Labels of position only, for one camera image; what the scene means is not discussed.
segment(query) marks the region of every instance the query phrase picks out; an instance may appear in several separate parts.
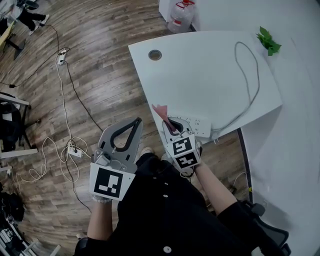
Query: black pants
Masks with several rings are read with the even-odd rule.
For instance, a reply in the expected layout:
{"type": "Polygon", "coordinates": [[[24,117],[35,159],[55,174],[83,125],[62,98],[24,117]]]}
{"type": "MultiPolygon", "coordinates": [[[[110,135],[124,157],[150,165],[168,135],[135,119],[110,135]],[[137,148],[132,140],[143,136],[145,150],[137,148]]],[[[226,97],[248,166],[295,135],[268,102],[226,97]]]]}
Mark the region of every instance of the black pants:
{"type": "Polygon", "coordinates": [[[26,25],[31,31],[34,31],[36,25],[34,21],[43,21],[46,18],[46,15],[31,13],[26,11],[25,9],[22,11],[18,20],[21,21],[24,25],[26,25]]]}

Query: button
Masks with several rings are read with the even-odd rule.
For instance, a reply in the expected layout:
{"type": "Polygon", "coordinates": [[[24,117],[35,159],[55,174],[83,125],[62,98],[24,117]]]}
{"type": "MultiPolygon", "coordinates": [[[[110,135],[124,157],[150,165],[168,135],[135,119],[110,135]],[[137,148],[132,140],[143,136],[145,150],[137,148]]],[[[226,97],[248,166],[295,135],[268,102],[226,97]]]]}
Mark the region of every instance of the button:
{"type": "Polygon", "coordinates": [[[166,254],[169,254],[172,252],[171,248],[169,246],[165,246],[163,247],[163,251],[166,253],[166,254]]]}

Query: plastic bottle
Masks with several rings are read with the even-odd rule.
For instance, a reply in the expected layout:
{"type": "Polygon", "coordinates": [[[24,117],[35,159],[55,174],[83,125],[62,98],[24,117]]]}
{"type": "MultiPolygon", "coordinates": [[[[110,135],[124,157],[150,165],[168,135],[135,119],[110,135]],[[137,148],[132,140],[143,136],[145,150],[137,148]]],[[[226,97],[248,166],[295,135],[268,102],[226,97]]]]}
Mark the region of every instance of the plastic bottle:
{"type": "Polygon", "coordinates": [[[194,6],[190,0],[177,2],[171,10],[168,29],[175,34],[187,32],[195,14],[194,6]]]}

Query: wooden floor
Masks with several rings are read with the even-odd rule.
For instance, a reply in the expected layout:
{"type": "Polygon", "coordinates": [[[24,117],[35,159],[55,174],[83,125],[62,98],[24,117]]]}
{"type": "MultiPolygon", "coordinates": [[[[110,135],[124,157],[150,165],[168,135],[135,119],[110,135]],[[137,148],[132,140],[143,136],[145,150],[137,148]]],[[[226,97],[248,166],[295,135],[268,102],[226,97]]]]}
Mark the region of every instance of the wooden floor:
{"type": "MultiPolygon", "coordinates": [[[[40,6],[37,13],[50,14],[47,24],[57,30],[59,48],[71,48],[66,60],[75,89],[94,120],[105,129],[125,118],[141,117],[144,128],[139,151],[150,146],[161,156],[164,147],[128,49],[130,44],[170,34],[158,11],[158,1],[38,0],[37,3],[40,6]]],[[[40,27],[32,36],[28,36],[28,28],[21,23],[13,31],[16,34],[14,42],[20,43],[26,39],[25,49],[13,61],[14,50],[6,48],[6,52],[0,56],[0,81],[17,85],[52,55],[58,46],[55,31],[49,26],[40,27]]],[[[56,142],[60,153],[69,139],[69,133],[61,83],[54,61],[55,56],[22,86],[10,89],[0,85],[0,91],[31,102],[28,121],[42,120],[41,124],[28,129],[31,143],[41,150],[45,138],[50,137],[56,142]]],[[[63,65],[59,70],[72,136],[84,139],[89,147],[88,153],[91,154],[102,132],[78,101],[67,66],[63,65]]],[[[85,146],[81,142],[77,142],[77,145],[85,146]]],[[[87,231],[90,213],[77,201],[72,184],[62,175],[53,143],[48,141],[44,145],[44,152],[47,160],[46,175],[34,183],[20,182],[21,196],[27,210],[19,229],[25,232],[29,242],[38,238],[44,245],[59,244],[67,255],[72,255],[77,243],[76,234],[87,231]]],[[[221,138],[217,145],[206,144],[203,160],[227,187],[233,184],[238,174],[245,171],[236,132],[221,138]]],[[[44,159],[39,152],[7,162],[13,166],[15,173],[32,180],[29,169],[34,168],[40,172],[44,159]]],[[[77,164],[80,178],[75,189],[80,199],[91,207],[90,160],[78,160],[77,164]]],[[[75,176],[75,166],[70,162],[69,167],[75,176]]],[[[201,190],[195,177],[192,182],[201,190]]],[[[247,198],[245,175],[239,177],[235,186],[238,188],[237,198],[247,198]]],[[[12,187],[7,186],[6,189],[10,191],[12,187]]],[[[116,226],[118,218],[115,203],[113,209],[113,224],[116,226]]]]}

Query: shoe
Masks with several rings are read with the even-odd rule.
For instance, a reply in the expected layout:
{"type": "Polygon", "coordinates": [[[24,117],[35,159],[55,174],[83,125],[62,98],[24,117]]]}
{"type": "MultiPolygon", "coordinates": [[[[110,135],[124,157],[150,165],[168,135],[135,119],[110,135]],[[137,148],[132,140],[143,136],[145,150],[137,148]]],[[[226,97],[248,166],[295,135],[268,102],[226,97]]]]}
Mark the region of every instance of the shoe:
{"type": "Polygon", "coordinates": [[[147,146],[141,150],[140,157],[147,153],[155,153],[155,152],[151,147],[147,146]]]}
{"type": "Polygon", "coordinates": [[[174,160],[169,157],[167,153],[163,154],[163,156],[161,157],[161,161],[168,161],[170,164],[174,163],[174,160]]]}
{"type": "Polygon", "coordinates": [[[49,14],[47,14],[46,16],[45,16],[45,19],[43,20],[43,21],[41,21],[41,24],[46,24],[46,22],[47,22],[47,20],[49,19],[49,17],[50,17],[50,15],[49,14]]]}
{"type": "Polygon", "coordinates": [[[38,28],[39,28],[39,26],[35,26],[34,30],[31,30],[29,32],[29,36],[31,36],[38,28]]]}

